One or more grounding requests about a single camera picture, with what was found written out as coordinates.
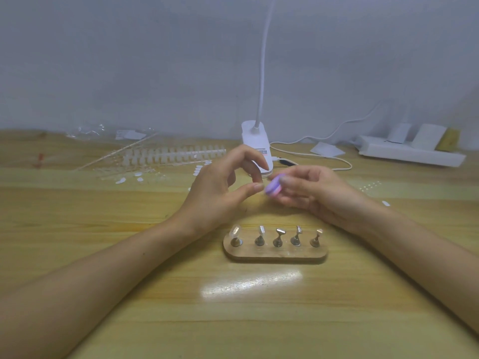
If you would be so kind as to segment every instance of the power cord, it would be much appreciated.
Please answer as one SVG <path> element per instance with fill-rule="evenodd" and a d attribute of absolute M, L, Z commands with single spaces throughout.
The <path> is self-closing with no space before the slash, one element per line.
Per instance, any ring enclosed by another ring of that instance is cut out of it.
<path fill-rule="evenodd" d="M 347 171 L 347 170 L 351 170 L 351 169 L 353 168 L 353 165 L 352 165 L 349 161 L 346 161 L 346 160 L 341 159 L 341 158 L 339 158 L 339 157 L 327 157 L 327 156 L 321 156 L 321 155 L 316 155 L 316 154 L 303 154 L 303 153 L 301 153 L 301 152 L 284 151 L 284 150 L 280 150 L 280 149 L 277 149 L 277 148 L 276 148 L 275 150 L 284 152 L 284 153 L 286 153 L 286 154 L 296 155 L 296 156 L 313 156 L 313 157 L 322 157 L 322 158 L 330 159 L 330 160 L 338 160 L 338 161 L 342 161 L 342 162 L 344 162 L 344 163 L 346 163 L 346 164 L 349 165 L 348 168 L 335 168 L 335 169 L 332 169 L 333 171 Z M 278 157 L 278 159 L 279 159 L 279 160 L 287 160 L 287 161 L 289 161 L 289 162 L 291 162 L 291 163 L 293 163 L 293 164 L 295 164 L 295 165 L 299 165 L 298 163 L 293 162 L 293 161 L 288 160 L 288 159 L 279 158 L 279 157 Z"/>
<path fill-rule="evenodd" d="M 294 162 L 293 160 L 286 159 L 284 157 L 276 157 L 276 156 L 271 156 L 273 162 L 279 161 L 280 164 L 285 165 L 285 166 L 294 166 L 294 165 L 299 165 L 297 162 Z"/>
<path fill-rule="evenodd" d="M 322 156 L 322 155 L 317 155 L 317 154 L 303 154 L 303 153 L 299 153 L 299 152 L 293 152 L 293 151 L 286 151 L 286 150 L 281 150 L 281 149 L 278 149 L 276 147 L 273 147 L 272 144 L 283 144 L 283 145 L 291 145 L 291 144 L 296 144 L 298 142 L 301 142 L 302 140 L 306 139 L 306 138 L 309 138 L 311 140 L 316 140 L 316 141 L 321 141 L 321 140 L 327 140 L 328 138 L 331 138 L 332 136 L 334 136 L 334 134 L 336 132 L 338 132 L 339 128 L 341 126 L 343 126 L 344 124 L 346 123 L 351 123 L 351 122 L 361 122 L 361 121 L 364 121 L 366 119 L 368 119 L 372 114 L 373 112 L 376 110 L 376 108 L 378 108 L 381 104 L 382 104 L 383 101 L 379 101 L 376 103 L 376 105 L 373 107 L 372 110 L 369 111 L 368 114 L 366 114 L 364 117 L 362 118 L 359 118 L 359 119 L 356 119 L 356 120 L 347 120 L 347 121 L 344 121 L 343 123 L 341 123 L 338 127 L 336 127 L 336 129 L 327 137 L 313 137 L 313 136 L 304 136 L 302 138 L 300 138 L 299 140 L 296 140 L 296 141 L 293 141 L 293 142 L 281 142 L 281 141 L 273 141 L 273 142 L 270 142 L 270 148 L 272 148 L 273 150 L 276 150 L 276 151 L 280 151 L 280 152 L 284 152 L 285 154 L 292 154 L 292 155 L 297 155 L 297 156 L 313 156 L 313 157 L 322 157 L 322 158 L 326 158 L 326 159 L 331 159 L 331 160 L 339 160 L 339 161 L 342 161 L 346 164 L 349 165 L 348 168 L 337 168 L 337 169 L 332 169 L 334 171 L 346 171 L 346 170 L 351 170 L 353 168 L 353 165 L 349 162 L 349 161 L 346 161 L 344 159 L 341 159 L 339 157 L 327 157 L 327 156 Z"/>

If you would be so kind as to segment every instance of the hand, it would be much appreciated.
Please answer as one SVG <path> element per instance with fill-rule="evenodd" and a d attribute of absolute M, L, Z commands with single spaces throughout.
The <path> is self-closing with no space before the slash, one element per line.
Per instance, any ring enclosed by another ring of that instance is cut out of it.
<path fill-rule="evenodd" d="M 293 166 L 272 175 L 283 187 L 274 198 L 279 203 L 306 209 L 318 218 L 353 234 L 361 235 L 372 210 L 380 206 L 373 199 L 323 166 Z"/>
<path fill-rule="evenodd" d="M 221 159 L 204 166 L 172 219 L 176 220 L 176 224 L 188 226 L 196 237 L 226 222 L 241 202 L 264 188 L 260 169 L 253 161 L 263 169 L 268 169 L 261 152 L 240 145 Z M 235 170 L 239 168 L 243 168 L 253 182 L 229 191 L 228 188 L 236 181 Z"/>

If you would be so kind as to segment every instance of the power strip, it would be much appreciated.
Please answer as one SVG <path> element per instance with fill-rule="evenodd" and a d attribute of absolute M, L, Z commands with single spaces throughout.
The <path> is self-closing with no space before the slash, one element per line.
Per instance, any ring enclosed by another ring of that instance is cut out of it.
<path fill-rule="evenodd" d="M 459 167 L 466 158 L 463 154 L 419 150 L 411 147 L 409 142 L 396 144 L 380 137 L 359 136 L 356 140 L 360 155 L 403 160 L 440 166 Z"/>

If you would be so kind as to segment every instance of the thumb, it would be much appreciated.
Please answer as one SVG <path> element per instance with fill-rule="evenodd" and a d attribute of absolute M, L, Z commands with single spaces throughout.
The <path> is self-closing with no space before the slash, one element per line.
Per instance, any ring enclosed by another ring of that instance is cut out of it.
<path fill-rule="evenodd" d="M 318 194 L 316 183 L 300 178 L 294 178 L 293 176 L 283 175 L 279 178 L 279 183 L 282 187 L 287 187 L 291 189 L 295 193 L 299 193 L 301 195 L 312 195 L 316 196 Z"/>
<path fill-rule="evenodd" d="M 249 183 L 238 187 L 235 191 L 232 191 L 230 193 L 230 197 L 236 204 L 240 204 L 250 196 L 259 193 L 263 189 L 264 185 L 261 183 Z"/>

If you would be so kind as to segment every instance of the wooden table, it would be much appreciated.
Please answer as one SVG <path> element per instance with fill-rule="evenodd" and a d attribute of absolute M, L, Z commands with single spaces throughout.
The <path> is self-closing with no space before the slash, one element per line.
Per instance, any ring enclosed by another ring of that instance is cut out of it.
<path fill-rule="evenodd" d="M 201 142 L 236 144 L 184 144 Z M 156 168 L 143 182 L 128 173 L 123 184 L 99 170 L 115 161 L 72 171 L 115 148 L 0 133 L 0 291 L 161 222 L 182 204 L 196 164 Z M 479 253 L 478 153 L 447 169 L 346 151 L 354 168 L 340 174 L 352 185 Z M 34 166 L 39 153 L 41 168 Z M 238 173 L 237 184 L 246 181 Z M 329 258 L 322 265 L 233 263 L 221 247 L 231 225 L 222 226 L 155 270 L 71 357 L 479 358 L 476 335 L 355 237 L 263 194 L 245 202 L 235 222 L 323 228 Z"/>

